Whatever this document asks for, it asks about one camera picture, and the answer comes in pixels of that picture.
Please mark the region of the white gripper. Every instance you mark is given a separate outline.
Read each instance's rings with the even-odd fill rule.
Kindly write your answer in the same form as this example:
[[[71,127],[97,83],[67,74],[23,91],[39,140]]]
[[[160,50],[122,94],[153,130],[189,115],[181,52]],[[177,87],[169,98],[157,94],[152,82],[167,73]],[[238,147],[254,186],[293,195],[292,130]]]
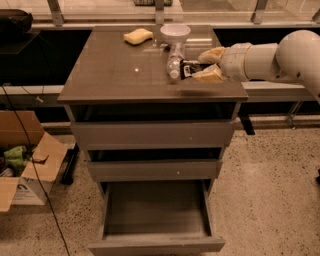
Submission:
[[[221,69],[214,64],[194,73],[192,77],[204,83],[220,83],[224,80],[224,76],[233,82],[248,81],[245,59],[251,46],[251,43],[237,43],[228,48],[220,46],[201,53],[198,57],[200,63],[219,63]]]

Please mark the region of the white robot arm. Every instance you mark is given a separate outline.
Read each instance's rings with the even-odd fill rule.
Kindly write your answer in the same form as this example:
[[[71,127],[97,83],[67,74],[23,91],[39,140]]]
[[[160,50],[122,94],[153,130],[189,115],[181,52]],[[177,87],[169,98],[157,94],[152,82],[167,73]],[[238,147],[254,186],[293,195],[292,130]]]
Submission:
[[[320,103],[320,36],[312,31],[294,31],[279,43],[215,47],[201,53],[198,61],[208,64],[192,74],[199,82],[299,83]]]

